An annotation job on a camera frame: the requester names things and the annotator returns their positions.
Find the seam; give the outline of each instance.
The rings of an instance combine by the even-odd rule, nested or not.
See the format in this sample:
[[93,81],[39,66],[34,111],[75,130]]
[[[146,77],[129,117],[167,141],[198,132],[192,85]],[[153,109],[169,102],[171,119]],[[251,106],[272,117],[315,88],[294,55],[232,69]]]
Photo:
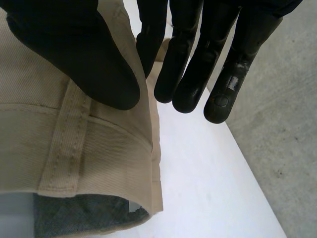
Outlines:
[[[37,105],[28,105],[28,104],[20,104],[21,106],[24,106],[24,105],[28,105],[28,106],[31,106],[31,107],[38,107],[38,108],[43,108],[43,109],[50,109],[50,110],[54,110],[55,112],[41,112],[39,110],[36,110],[34,108],[28,108],[28,109],[16,109],[16,108],[12,108],[12,109],[1,109],[1,105],[10,105],[10,106],[15,106],[16,107],[16,104],[13,105],[13,104],[0,104],[0,112],[14,112],[14,111],[17,111],[17,112],[33,112],[33,113],[40,113],[40,114],[45,114],[45,115],[53,115],[53,116],[57,116],[58,113],[60,112],[60,109],[52,109],[52,108],[48,108],[48,107],[44,107],[44,106],[37,106]],[[99,124],[99,125],[102,125],[102,126],[105,126],[105,127],[110,127],[114,130],[116,130],[117,132],[121,133],[121,134],[124,134],[126,136],[128,136],[129,138],[137,141],[139,144],[142,144],[143,147],[146,149],[146,150],[152,150],[152,143],[147,139],[145,138],[143,135],[134,135],[132,134],[131,132],[129,132],[128,130],[126,130],[125,128],[111,122],[111,121],[108,121],[106,119],[101,119],[99,117],[95,117],[95,116],[88,116],[87,118],[87,121],[89,122],[93,122],[93,123],[96,123],[96,124]]]
[[40,112],[37,110],[30,110],[30,109],[0,109],[0,112],[33,112],[33,113],[41,113],[41,114],[46,114],[46,115],[54,115],[56,116],[58,111],[56,109],[56,113],[55,112]]
[[[71,96],[71,101],[70,101],[70,104],[71,104],[71,105],[73,104],[74,97],[75,97],[75,90],[73,91],[73,94],[72,94],[72,96]],[[66,119],[65,119],[64,125],[67,124],[67,122],[68,122],[69,113],[70,113],[70,108],[68,109],[68,112],[67,112],[67,114],[66,114]],[[54,166],[53,166],[53,171],[52,171],[52,174],[51,174],[49,186],[51,186],[51,184],[52,184],[52,182],[53,182],[53,178],[54,178],[54,176],[55,176],[56,169],[57,169],[57,167],[59,166],[58,163],[59,163],[59,157],[60,157],[60,153],[61,153],[61,148],[62,148],[63,141],[64,141],[65,130],[66,130],[66,126],[64,126],[64,129],[63,129],[62,134],[61,134],[61,140],[60,140],[60,145],[59,145],[59,149],[58,149],[58,154],[57,154],[56,160],[53,160],[53,161],[52,161],[52,163],[54,164]]]
[[78,120],[78,125],[77,125],[77,131],[76,131],[76,138],[75,138],[75,144],[73,146],[73,153],[70,157],[70,161],[69,161],[69,168],[68,168],[68,183],[66,185],[66,187],[69,187],[71,185],[71,181],[70,181],[70,176],[71,176],[71,173],[73,171],[73,166],[75,164],[75,152],[76,152],[76,147],[77,147],[77,143],[78,143],[78,138],[79,138],[79,132],[80,132],[80,129],[81,129],[81,126],[82,126],[82,120],[83,120],[83,115],[85,113],[85,108],[84,108],[84,105],[86,103],[86,100],[87,100],[87,97],[84,98],[84,101],[81,105],[81,108],[82,108],[82,112],[81,112],[81,115],[80,115],[80,118]]

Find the stitching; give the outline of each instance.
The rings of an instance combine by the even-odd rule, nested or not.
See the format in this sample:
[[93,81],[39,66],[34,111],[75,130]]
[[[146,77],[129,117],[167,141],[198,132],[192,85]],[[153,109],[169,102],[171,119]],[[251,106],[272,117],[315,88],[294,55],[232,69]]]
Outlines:
[[79,132],[80,132],[80,129],[81,129],[81,126],[82,126],[82,120],[83,120],[83,115],[85,113],[85,108],[84,108],[84,105],[86,103],[86,100],[87,100],[87,97],[84,98],[84,102],[83,104],[81,105],[81,108],[82,108],[82,112],[81,112],[81,115],[80,115],[80,118],[79,118],[79,121],[78,121],[78,126],[77,126],[77,132],[76,132],[76,139],[75,139],[75,144],[73,146],[73,154],[72,156],[70,157],[70,161],[69,161],[69,169],[68,169],[68,182],[67,182],[67,185],[66,187],[69,187],[71,181],[70,181],[70,176],[71,176],[71,172],[73,171],[73,165],[75,164],[75,152],[76,152],[76,147],[77,147],[77,143],[78,143],[78,138],[79,138]]
[[58,112],[56,113],[49,113],[49,112],[40,112],[37,110],[30,110],[30,109],[0,109],[0,112],[34,112],[34,113],[41,113],[41,114],[46,114],[46,115],[54,115],[56,116]]
[[[73,95],[71,96],[71,101],[70,101],[70,104],[71,104],[71,105],[73,104],[74,97],[75,97],[75,90],[73,90]],[[66,119],[65,119],[65,123],[64,123],[64,124],[67,124],[67,122],[68,122],[69,113],[70,113],[70,107],[69,107],[68,112],[67,112],[67,114],[66,114]],[[49,182],[49,187],[52,185],[52,182],[53,182],[53,178],[54,178],[54,176],[55,176],[56,169],[57,169],[57,167],[59,166],[58,163],[59,163],[59,157],[60,157],[60,153],[61,153],[62,144],[63,144],[63,141],[64,141],[65,130],[66,130],[66,127],[64,126],[64,129],[63,129],[62,134],[61,134],[61,140],[60,140],[60,145],[59,145],[59,149],[58,149],[58,154],[57,154],[56,160],[55,160],[55,161],[54,161],[54,160],[52,161],[52,163],[54,164],[54,167],[53,167],[53,171],[52,171],[52,174],[51,174],[51,178],[50,178],[50,182]]]

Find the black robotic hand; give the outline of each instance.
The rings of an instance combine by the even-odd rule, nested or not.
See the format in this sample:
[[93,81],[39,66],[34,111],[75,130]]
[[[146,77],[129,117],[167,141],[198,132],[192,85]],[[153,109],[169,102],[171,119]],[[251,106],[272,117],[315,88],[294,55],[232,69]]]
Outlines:
[[[155,97],[172,101],[176,110],[195,109],[216,65],[229,31],[237,25],[231,49],[205,105],[204,115],[224,122],[261,45],[301,0],[170,0],[173,36],[159,74]],[[138,0],[142,31],[137,50],[146,77],[149,75],[166,25],[167,0]],[[203,8],[200,38],[184,73]]]
[[91,98],[127,110],[139,101],[139,85],[97,6],[98,0],[0,0],[19,41]]

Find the black robotic finger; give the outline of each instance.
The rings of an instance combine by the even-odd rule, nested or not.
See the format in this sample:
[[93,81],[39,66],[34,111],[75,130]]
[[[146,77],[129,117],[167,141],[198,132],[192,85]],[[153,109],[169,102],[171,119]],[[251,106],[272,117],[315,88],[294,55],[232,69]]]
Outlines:
[[255,8],[241,10],[231,49],[205,105],[207,120],[222,123],[228,118],[257,52],[281,21]]
[[184,73],[195,39],[202,0],[170,0],[173,36],[168,44],[154,96],[161,103],[169,103]]
[[173,97],[179,112],[195,109],[238,13],[237,6],[204,1],[199,42]]
[[167,0],[137,0],[142,30],[137,36],[137,50],[145,77],[153,67],[166,28]]
[[119,110],[131,109],[140,98],[138,82],[97,9],[94,16],[92,25],[62,31],[51,28],[52,24],[30,27],[28,18],[16,12],[8,12],[7,22],[19,41],[64,72],[92,99]]

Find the white surface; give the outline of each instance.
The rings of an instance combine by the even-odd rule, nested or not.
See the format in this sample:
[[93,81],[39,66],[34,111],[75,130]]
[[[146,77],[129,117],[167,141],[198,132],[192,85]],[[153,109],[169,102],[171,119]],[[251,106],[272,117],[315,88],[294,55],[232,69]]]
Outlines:
[[107,238],[285,238],[227,125],[159,104],[164,211]]

